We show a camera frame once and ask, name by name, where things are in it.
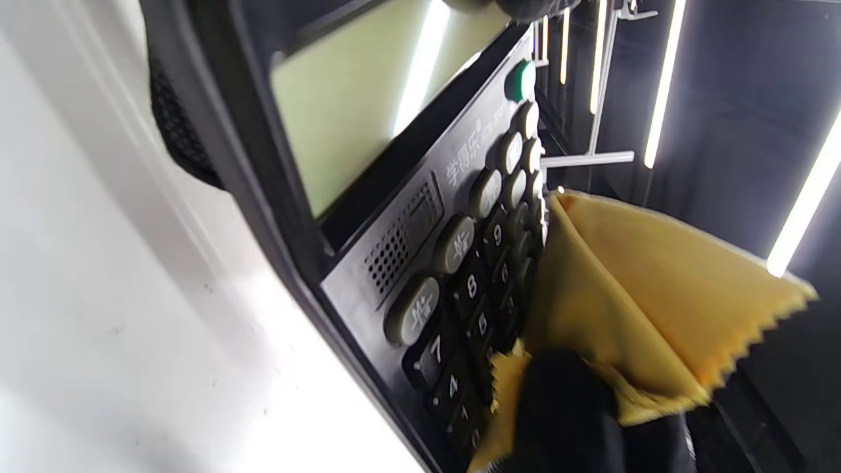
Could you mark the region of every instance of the gloved hand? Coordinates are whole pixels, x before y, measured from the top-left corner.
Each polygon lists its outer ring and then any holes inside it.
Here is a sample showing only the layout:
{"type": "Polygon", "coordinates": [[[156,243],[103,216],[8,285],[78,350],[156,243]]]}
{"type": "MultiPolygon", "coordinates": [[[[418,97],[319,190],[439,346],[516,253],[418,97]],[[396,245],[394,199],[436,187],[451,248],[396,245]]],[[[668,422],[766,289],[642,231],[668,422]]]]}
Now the gloved hand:
{"type": "Polygon", "coordinates": [[[531,23],[544,15],[558,16],[567,8],[575,8],[581,0],[496,0],[513,19],[531,23]]]}
{"type": "Polygon", "coordinates": [[[571,351],[526,368],[511,454],[488,473],[692,473],[683,415],[632,428],[616,420],[613,390],[571,351]]]}

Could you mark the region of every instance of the green button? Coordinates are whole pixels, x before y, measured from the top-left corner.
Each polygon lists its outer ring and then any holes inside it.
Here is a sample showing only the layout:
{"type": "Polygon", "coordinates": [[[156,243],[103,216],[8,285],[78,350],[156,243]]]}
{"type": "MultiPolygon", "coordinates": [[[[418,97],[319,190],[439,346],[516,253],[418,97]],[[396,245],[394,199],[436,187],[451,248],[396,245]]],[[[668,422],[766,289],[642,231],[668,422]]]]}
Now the green button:
{"type": "Polygon", "coordinates": [[[534,67],[534,62],[522,61],[514,66],[514,70],[508,75],[505,93],[515,102],[525,100],[526,97],[532,95],[536,80],[537,69],[534,67]]]}

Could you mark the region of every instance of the white wall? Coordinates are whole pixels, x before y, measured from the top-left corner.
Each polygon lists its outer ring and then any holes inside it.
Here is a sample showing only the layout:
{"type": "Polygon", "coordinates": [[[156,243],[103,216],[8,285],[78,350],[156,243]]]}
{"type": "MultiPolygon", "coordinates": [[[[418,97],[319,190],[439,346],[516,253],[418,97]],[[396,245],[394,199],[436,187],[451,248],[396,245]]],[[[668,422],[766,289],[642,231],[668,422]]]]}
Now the white wall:
{"type": "Polygon", "coordinates": [[[131,0],[0,0],[0,470],[419,470],[165,156],[143,40],[131,0]]]}

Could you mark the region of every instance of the speaker grille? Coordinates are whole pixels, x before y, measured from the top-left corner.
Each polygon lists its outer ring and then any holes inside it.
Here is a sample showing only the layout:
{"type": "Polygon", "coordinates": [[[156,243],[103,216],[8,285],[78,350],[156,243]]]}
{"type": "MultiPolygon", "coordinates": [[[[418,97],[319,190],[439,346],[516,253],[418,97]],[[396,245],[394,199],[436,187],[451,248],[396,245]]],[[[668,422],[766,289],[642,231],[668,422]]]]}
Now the speaker grille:
{"type": "Polygon", "coordinates": [[[363,263],[378,303],[403,275],[442,215],[435,186],[426,181],[373,245],[363,263]]]}

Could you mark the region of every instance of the yellow cleaning cloth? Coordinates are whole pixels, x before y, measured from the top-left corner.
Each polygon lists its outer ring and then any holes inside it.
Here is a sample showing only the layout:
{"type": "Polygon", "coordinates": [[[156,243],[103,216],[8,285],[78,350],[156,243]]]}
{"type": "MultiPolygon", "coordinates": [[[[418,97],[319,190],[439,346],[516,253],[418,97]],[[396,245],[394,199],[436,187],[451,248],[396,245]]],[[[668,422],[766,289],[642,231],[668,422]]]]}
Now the yellow cleaning cloth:
{"type": "MultiPolygon", "coordinates": [[[[706,404],[763,330],[815,290],[675,219],[621,202],[553,193],[525,350],[571,348],[635,425],[706,404]]],[[[473,464],[510,451],[527,355],[495,360],[497,411],[473,464]]]]}

